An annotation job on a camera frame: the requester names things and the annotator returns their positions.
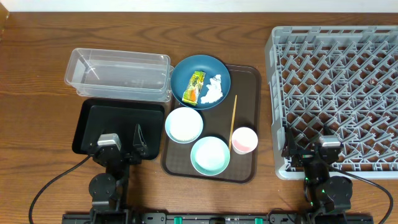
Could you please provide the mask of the pink white cup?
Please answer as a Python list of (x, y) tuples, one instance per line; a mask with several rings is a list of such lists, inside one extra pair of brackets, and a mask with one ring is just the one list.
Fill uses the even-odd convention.
[(237, 154), (247, 154), (257, 148), (258, 136), (251, 128), (238, 128), (232, 134), (231, 145)]

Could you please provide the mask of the light blue bowl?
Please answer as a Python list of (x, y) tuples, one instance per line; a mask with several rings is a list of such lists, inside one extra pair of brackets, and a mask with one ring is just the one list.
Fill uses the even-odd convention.
[(180, 144), (196, 140), (203, 127), (203, 118), (199, 112), (188, 107), (174, 109), (165, 120), (166, 134), (172, 141)]

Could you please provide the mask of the mint green bowl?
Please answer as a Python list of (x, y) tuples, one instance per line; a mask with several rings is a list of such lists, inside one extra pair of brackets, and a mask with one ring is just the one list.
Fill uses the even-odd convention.
[(202, 175), (221, 174), (229, 165), (230, 150), (220, 138), (208, 136), (199, 139), (192, 147), (190, 160), (193, 168)]

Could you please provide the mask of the green orange snack wrapper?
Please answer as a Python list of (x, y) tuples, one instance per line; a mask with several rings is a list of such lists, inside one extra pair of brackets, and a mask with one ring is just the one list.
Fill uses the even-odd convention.
[(199, 95), (203, 87), (206, 73), (203, 71), (194, 71), (191, 76), (188, 86), (183, 93), (182, 101), (190, 105), (196, 106)]

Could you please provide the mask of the white tissue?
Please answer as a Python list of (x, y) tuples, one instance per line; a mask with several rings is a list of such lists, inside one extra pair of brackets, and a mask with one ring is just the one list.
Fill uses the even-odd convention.
[(205, 96), (201, 97), (201, 104), (214, 103), (223, 96), (220, 74), (210, 78), (210, 84), (206, 85), (206, 87), (208, 91)]

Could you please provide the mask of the dark blue plate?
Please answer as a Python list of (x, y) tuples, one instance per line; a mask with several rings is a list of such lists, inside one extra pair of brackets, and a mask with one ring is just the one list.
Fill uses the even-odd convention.
[[(203, 87), (197, 96), (197, 103), (187, 103), (183, 101), (183, 93), (188, 88), (189, 81), (195, 72), (203, 72), (205, 74)], [(219, 75), (221, 96), (214, 102), (201, 102), (201, 99), (208, 95), (211, 85), (211, 79), (215, 79)], [(195, 110), (207, 110), (220, 104), (228, 95), (231, 87), (231, 75), (226, 65), (209, 55), (193, 55), (183, 59), (177, 64), (172, 72), (170, 81), (172, 94), (175, 99), (184, 106)]]

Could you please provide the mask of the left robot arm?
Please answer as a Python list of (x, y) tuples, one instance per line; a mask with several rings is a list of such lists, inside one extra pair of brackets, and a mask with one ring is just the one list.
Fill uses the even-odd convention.
[(142, 162), (148, 153), (141, 126), (136, 125), (132, 147), (123, 149), (116, 133), (102, 134), (88, 155), (106, 168), (89, 184), (92, 197), (90, 223), (141, 223), (140, 215), (127, 205), (129, 168)]

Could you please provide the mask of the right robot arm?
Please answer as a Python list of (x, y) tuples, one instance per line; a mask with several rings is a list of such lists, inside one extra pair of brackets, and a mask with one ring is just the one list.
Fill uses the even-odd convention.
[(332, 217), (342, 217), (351, 208), (353, 183), (347, 177), (330, 175), (330, 165), (339, 159), (343, 147), (341, 141), (326, 126), (311, 149), (299, 146), (290, 128), (285, 138), (282, 157), (290, 158), (292, 167), (303, 168), (304, 196), (312, 204), (312, 209), (296, 216), (295, 223), (316, 223), (318, 216), (323, 223), (332, 223)]

